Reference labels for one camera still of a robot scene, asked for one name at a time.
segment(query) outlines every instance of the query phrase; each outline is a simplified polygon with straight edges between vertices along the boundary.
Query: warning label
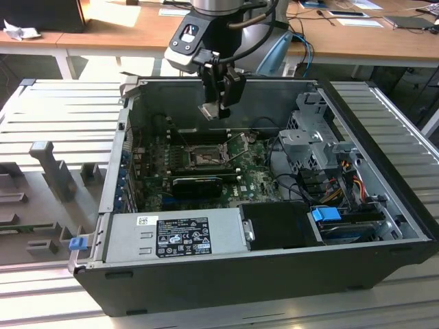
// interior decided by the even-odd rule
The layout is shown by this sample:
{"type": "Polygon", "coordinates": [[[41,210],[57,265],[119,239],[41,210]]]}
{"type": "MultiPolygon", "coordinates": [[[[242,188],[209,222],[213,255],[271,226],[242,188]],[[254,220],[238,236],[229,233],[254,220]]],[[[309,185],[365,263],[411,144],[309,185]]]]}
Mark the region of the warning label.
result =
{"type": "Polygon", "coordinates": [[[207,217],[157,221],[156,255],[160,258],[212,254],[207,217]]]}

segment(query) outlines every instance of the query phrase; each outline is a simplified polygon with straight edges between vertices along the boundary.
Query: wooden desk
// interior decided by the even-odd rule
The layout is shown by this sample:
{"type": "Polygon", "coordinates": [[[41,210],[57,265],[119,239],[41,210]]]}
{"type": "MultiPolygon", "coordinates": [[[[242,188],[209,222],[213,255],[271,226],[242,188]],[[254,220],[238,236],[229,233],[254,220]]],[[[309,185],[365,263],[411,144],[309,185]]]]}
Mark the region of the wooden desk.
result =
{"type": "MultiPolygon", "coordinates": [[[[393,3],[388,0],[372,0],[384,10],[362,10],[369,16],[413,16],[419,14],[415,10],[404,8],[422,7],[424,2],[398,1],[393,3]]],[[[297,5],[290,6],[289,12],[295,13],[297,5]]],[[[315,62],[328,62],[332,64],[365,64],[389,66],[427,66],[436,67],[439,64],[439,36],[429,32],[407,31],[406,29],[393,29],[385,19],[373,19],[384,26],[382,27],[353,27],[343,26],[337,19],[331,19],[335,24],[319,18],[316,11],[300,14],[306,10],[300,9],[299,19],[303,19],[305,35],[312,43],[315,50],[315,62]]],[[[434,17],[422,15],[424,19],[434,22],[434,17]]],[[[301,32],[298,19],[291,20],[293,28],[301,32]]],[[[300,43],[293,44],[289,49],[292,59],[303,56],[304,47],[300,43]]]]}
{"type": "Polygon", "coordinates": [[[56,42],[62,33],[43,32],[41,34],[42,38],[17,41],[11,39],[6,33],[0,32],[0,53],[53,56],[58,63],[63,78],[74,78],[75,71],[67,50],[59,49],[56,46],[56,42]]]}
{"type": "MultiPolygon", "coordinates": [[[[363,10],[370,16],[418,14],[414,10],[426,5],[411,0],[372,0],[383,10],[363,10]]],[[[159,4],[142,3],[140,6],[124,6],[118,3],[105,3],[95,6],[95,19],[83,34],[44,33],[43,38],[18,42],[0,34],[0,53],[31,53],[56,57],[63,78],[75,78],[70,56],[140,56],[162,58],[169,40],[182,21],[181,17],[159,16],[159,4]]],[[[341,9],[335,4],[332,8],[341,9]]],[[[386,65],[436,67],[439,64],[439,36],[424,32],[421,35],[404,29],[392,30],[384,19],[374,19],[384,28],[331,26],[320,18],[316,11],[289,7],[289,16],[298,13],[303,19],[307,40],[315,49],[316,63],[386,65]]],[[[433,17],[423,15],[430,21],[433,17]]],[[[291,21],[296,31],[300,31],[298,19],[291,21]]],[[[304,54],[302,44],[294,43],[288,52],[288,62],[295,64],[304,54]]]]}

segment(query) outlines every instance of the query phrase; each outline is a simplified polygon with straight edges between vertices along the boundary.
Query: black cable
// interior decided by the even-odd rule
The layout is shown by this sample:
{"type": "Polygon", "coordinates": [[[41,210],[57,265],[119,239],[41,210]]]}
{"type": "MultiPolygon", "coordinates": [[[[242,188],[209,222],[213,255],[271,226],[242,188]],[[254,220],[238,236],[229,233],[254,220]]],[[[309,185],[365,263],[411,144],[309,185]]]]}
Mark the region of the black cable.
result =
{"type": "Polygon", "coordinates": [[[408,27],[398,27],[398,29],[405,29],[406,31],[408,31],[408,32],[410,32],[410,33],[413,33],[413,34],[424,34],[424,30],[422,29],[422,30],[420,30],[419,32],[415,32],[415,31],[413,31],[414,29],[410,29],[410,28],[408,28],[408,27]]]}
{"type": "Polygon", "coordinates": [[[328,19],[328,18],[323,14],[323,11],[322,11],[322,10],[317,10],[316,13],[317,13],[318,16],[321,16],[321,17],[323,17],[324,19],[326,19],[326,20],[329,22],[329,24],[331,24],[332,26],[335,26],[335,24],[332,23],[331,20],[328,19]]]}
{"type": "Polygon", "coordinates": [[[272,154],[273,154],[273,150],[274,150],[274,144],[276,144],[277,140],[278,140],[278,137],[274,137],[274,141],[272,142],[272,146],[271,146],[270,150],[268,151],[267,166],[268,166],[268,171],[270,173],[272,172],[271,161],[272,161],[272,154]]]}
{"type": "Polygon", "coordinates": [[[270,10],[272,10],[271,12],[271,16],[272,16],[272,20],[270,22],[270,27],[268,28],[267,33],[265,34],[265,36],[254,46],[252,46],[251,48],[243,51],[242,53],[239,53],[237,55],[233,55],[231,57],[228,58],[214,58],[211,62],[211,64],[228,64],[231,62],[236,62],[237,60],[240,60],[241,58],[244,58],[246,56],[249,56],[251,53],[255,52],[260,46],[262,46],[267,40],[268,38],[272,35],[272,32],[274,30],[274,26],[276,25],[276,7],[279,3],[279,0],[273,0],[273,4],[272,7],[267,11],[270,12],[270,10]]]}
{"type": "MultiPolygon", "coordinates": [[[[307,19],[309,21],[318,21],[318,20],[322,20],[322,19],[342,19],[343,17],[318,17],[318,18],[314,18],[314,17],[301,17],[300,19],[307,19]]],[[[355,19],[382,19],[382,16],[370,16],[370,17],[355,17],[355,19]]]]}
{"type": "Polygon", "coordinates": [[[250,131],[254,130],[255,125],[256,125],[258,122],[260,122],[260,120],[268,120],[268,121],[271,122],[271,123],[277,128],[277,129],[279,129],[279,131],[282,130],[282,128],[279,127],[279,125],[278,125],[277,123],[275,123],[275,122],[273,121],[272,118],[270,118],[270,117],[257,117],[257,118],[253,121],[253,123],[250,125],[250,131]]]}
{"type": "MultiPolygon", "coordinates": [[[[298,22],[300,23],[300,28],[301,28],[301,30],[302,30],[302,37],[303,37],[303,40],[305,40],[306,43],[307,43],[307,44],[310,46],[310,48],[311,48],[311,60],[310,60],[310,63],[309,63],[309,68],[311,68],[311,65],[312,65],[313,60],[314,60],[314,46],[313,46],[313,45],[307,40],[307,36],[305,35],[305,29],[304,29],[304,27],[303,27],[302,19],[300,19],[300,18],[298,18],[298,17],[289,17],[289,18],[288,18],[288,21],[290,22],[290,21],[293,20],[293,19],[297,19],[298,22]]],[[[305,54],[304,54],[302,60],[299,62],[298,67],[300,67],[301,65],[303,65],[303,63],[305,63],[305,59],[306,59],[307,56],[308,56],[308,47],[306,46],[305,43],[302,42],[302,44],[303,44],[303,47],[305,48],[305,54]]]]}
{"type": "Polygon", "coordinates": [[[288,185],[286,185],[286,184],[284,184],[284,183],[282,183],[282,182],[277,181],[277,183],[278,183],[280,186],[286,188],[289,192],[295,192],[295,194],[297,194],[299,197],[303,198],[303,195],[302,195],[299,191],[294,190],[293,188],[289,187],[288,185]]]}
{"type": "Polygon", "coordinates": [[[271,167],[270,167],[270,164],[271,164],[271,158],[272,158],[272,154],[273,154],[273,151],[274,151],[274,146],[276,145],[276,143],[277,142],[279,142],[280,144],[281,144],[281,147],[282,147],[282,151],[283,151],[283,153],[285,153],[285,155],[287,156],[287,160],[288,160],[288,162],[289,163],[293,163],[293,161],[291,160],[291,158],[289,157],[289,155],[288,155],[288,153],[285,151],[285,148],[283,147],[283,145],[282,145],[282,143],[281,143],[281,140],[280,140],[280,138],[279,138],[279,136],[277,136],[277,137],[275,137],[275,139],[274,139],[274,142],[273,142],[273,144],[272,144],[272,146],[271,146],[271,149],[270,149],[270,152],[269,152],[269,155],[268,155],[268,170],[271,172],[271,167]]]}
{"type": "Polygon", "coordinates": [[[299,15],[306,14],[308,12],[312,12],[313,10],[317,10],[317,8],[313,8],[313,9],[307,10],[306,12],[298,12],[298,9],[297,9],[297,12],[295,14],[293,14],[293,15],[294,15],[294,17],[296,17],[296,16],[299,16],[299,15]]]}
{"type": "MultiPolygon", "coordinates": [[[[293,184],[291,184],[289,187],[292,188],[293,186],[297,186],[297,183],[293,183],[293,184]]],[[[289,190],[289,191],[288,191],[288,197],[289,197],[290,200],[291,200],[291,191],[292,191],[292,190],[289,190]]]]}

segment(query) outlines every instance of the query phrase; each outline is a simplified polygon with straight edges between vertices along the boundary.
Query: blue tab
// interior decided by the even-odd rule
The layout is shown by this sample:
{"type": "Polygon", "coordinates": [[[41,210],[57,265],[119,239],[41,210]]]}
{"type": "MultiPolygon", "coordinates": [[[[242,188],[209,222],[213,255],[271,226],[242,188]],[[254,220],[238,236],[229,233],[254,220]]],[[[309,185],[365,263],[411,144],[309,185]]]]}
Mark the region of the blue tab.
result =
{"type": "Polygon", "coordinates": [[[339,221],[341,218],[337,208],[321,207],[312,211],[314,221],[339,221]]]}
{"type": "Polygon", "coordinates": [[[70,250],[87,250],[87,238],[72,238],[69,244],[70,250]]]}

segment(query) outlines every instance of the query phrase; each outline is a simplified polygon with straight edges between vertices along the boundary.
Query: aluminum slat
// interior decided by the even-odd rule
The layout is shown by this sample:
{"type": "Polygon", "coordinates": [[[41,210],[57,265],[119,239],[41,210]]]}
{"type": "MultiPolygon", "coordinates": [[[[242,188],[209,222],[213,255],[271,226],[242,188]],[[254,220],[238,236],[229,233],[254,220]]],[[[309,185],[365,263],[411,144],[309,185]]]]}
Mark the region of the aluminum slat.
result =
{"type": "Polygon", "coordinates": [[[116,130],[116,122],[71,122],[71,123],[10,123],[2,127],[4,132],[71,132],[74,130],[116,130]]]}
{"type": "MultiPolygon", "coordinates": [[[[107,164],[110,160],[110,152],[107,153],[61,153],[54,154],[54,158],[57,161],[65,161],[68,165],[82,165],[85,162],[94,162],[97,164],[107,164]]],[[[0,155],[1,162],[16,162],[18,166],[40,166],[37,159],[29,155],[0,155]]]]}
{"type": "Polygon", "coordinates": [[[425,154],[424,156],[405,156],[397,154],[388,156],[388,158],[395,167],[408,165],[434,165],[438,163],[436,159],[429,154],[425,154]]]}
{"type": "Polygon", "coordinates": [[[23,113],[34,114],[35,112],[46,113],[119,113],[122,109],[120,105],[63,105],[63,104],[46,104],[45,102],[38,102],[38,104],[32,105],[34,102],[22,101],[14,106],[9,113],[23,113]]]}
{"type": "Polygon", "coordinates": [[[47,84],[34,84],[30,86],[30,90],[118,90],[120,84],[117,83],[79,83],[79,84],[59,84],[59,83],[47,83],[47,84]]]}
{"type": "Polygon", "coordinates": [[[112,141],[115,133],[107,132],[9,132],[0,133],[0,143],[36,141],[112,141]]]}
{"type": "Polygon", "coordinates": [[[6,117],[8,123],[20,122],[84,122],[84,121],[117,121],[119,113],[38,113],[38,114],[13,114],[6,117]]]}
{"type": "Polygon", "coordinates": [[[346,90],[337,89],[337,92],[342,97],[370,97],[370,91],[368,89],[346,90]]]}
{"type": "MultiPolygon", "coordinates": [[[[69,170],[81,170],[82,168],[82,164],[66,164],[67,168],[69,170]]],[[[108,165],[107,164],[102,164],[99,163],[99,169],[107,169],[108,165]]],[[[32,166],[25,166],[25,165],[21,165],[20,169],[23,173],[28,173],[28,172],[32,172],[32,171],[44,171],[44,169],[41,166],[36,166],[36,165],[32,165],[32,166]]]]}
{"type": "Polygon", "coordinates": [[[357,111],[354,113],[358,119],[395,119],[390,111],[357,111]]]}
{"type": "MultiPolygon", "coordinates": [[[[0,155],[28,154],[32,143],[0,144],[0,155]]],[[[54,153],[111,151],[112,142],[54,142],[54,153]]]]}
{"type": "Polygon", "coordinates": [[[404,178],[439,175],[439,164],[396,166],[396,170],[398,170],[404,178]]]}
{"type": "Polygon", "coordinates": [[[413,190],[439,189],[439,176],[404,178],[413,190]]]}
{"type": "Polygon", "coordinates": [[[419,156],[423,156],[423,154],[427,153],[425,147],[419,144],[398,144],[398,145],[380,145],[380,148],[384,151],[386,155],[392,154],[419,154],[419,156]]]}
{"type": "MultiPolygon", "coordinates": [[[[337,119],[334,119],[334,125],[338,128],[340,133],[342,135],[347,135],[348,132],[344,129],[342,123],[338,121],[337,119]]],[[[408,131],[401,125],[401,126],[389,126],[389,127],[376,127],[376,126],[369,126],[366,129],[368,133],[373,137],[374,135],[379,136],[400,136],[400,135],[407,135],[408,131]]]]}
{"type": "Polygon", "coordinates": [[[30,98],[56,98],[56,97],[120,97],[119,90],[33,90],[26,94],[30,98]]]}
{"type": "Polygon", "coordinates": [[[345,85],[339,85],[339,86],[334,86],[334,88],[336,89],[336,91],[340,92],[340,91],[362,91],[362,90],[367,90],[369,91],[369,87],[367,85],[354,85],[354,86],[349,86],[348,84],[345,85]]]}
{"type": "Polygon", "coordinates": [[[351,104],[349,106],[353,112],[357,111],[382,111],[383,104],[375,103],[375,104],[351,104]]]}
{"type": "Polygon", "coordinates": [[[338,86],[367,86],[367,83],[361,81],[334,81],[331,83],[335,88],[338,86]]]}
{"type": "Polygon", "coordinates": [[[372,138],[378,145],[416,144],[418,141],[411,135],[373,135],[372,138]]]}
{"type": "Polygon", "coordinates": [[[117,120],[118,83],[38,81],[5,108],[0,124],[0,162],[16,162],[24,172],[42,171],[28,152],[33,142],[54,143],[54,157],[70,169],[94,162],[108,166],[117,120]]]}
{"type": "Polygon", "coordinates": [[[32,99],[28,101],[38,102],[46,107],[55,107],[63,105],[116,105],[119,103],[119,97],[59,97],[51,99],[32,99]]]}
{"type": "Polygon", "coordinates": [[[439,204],[425,204],[425,207],[434,218],[439,218],[439,204]]]}
{"type": "Polygon", "coordinates": [[[414,191],[419,200],[424,204],[439,204],[439,189],[438,190],[417,190],[414,191]]]}
{"type": "Polygon", "coordinates": [[[403,125],[402,122],[396,119],[358,119],[364,127],[402,127],[403,125]]]}

